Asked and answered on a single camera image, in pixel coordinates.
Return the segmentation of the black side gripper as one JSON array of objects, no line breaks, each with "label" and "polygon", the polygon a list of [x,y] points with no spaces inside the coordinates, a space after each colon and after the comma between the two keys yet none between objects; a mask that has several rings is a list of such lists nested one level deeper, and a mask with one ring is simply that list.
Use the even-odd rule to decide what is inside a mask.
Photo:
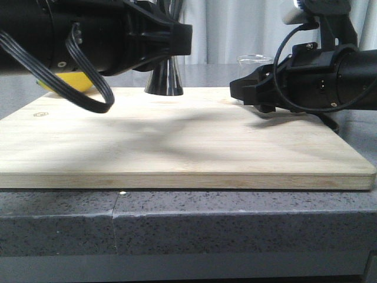
[{"label": "black side gripper", "polygon": [[307,113],[376,110],[376,51],[339,45],[332,51],[295,45],[292,56],[230,83],[230,96],[261,113],[277,108]]},{"label": "black side gripper", "polygon": [[1,1],[1,31],[51,71],[77,71],[65,45],[80,25],[84,55],[100,74],[121,73],[130,1]]}]

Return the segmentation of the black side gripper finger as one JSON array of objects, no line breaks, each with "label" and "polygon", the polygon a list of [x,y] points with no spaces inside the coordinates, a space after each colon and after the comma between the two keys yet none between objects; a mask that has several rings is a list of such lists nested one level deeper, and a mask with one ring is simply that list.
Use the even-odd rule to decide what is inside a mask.
[{"label": "black side gripper finger", "polygon": [[123,69],[146,72],[173,57],[191,54],[193,28],[150,1],[125,4]]}]

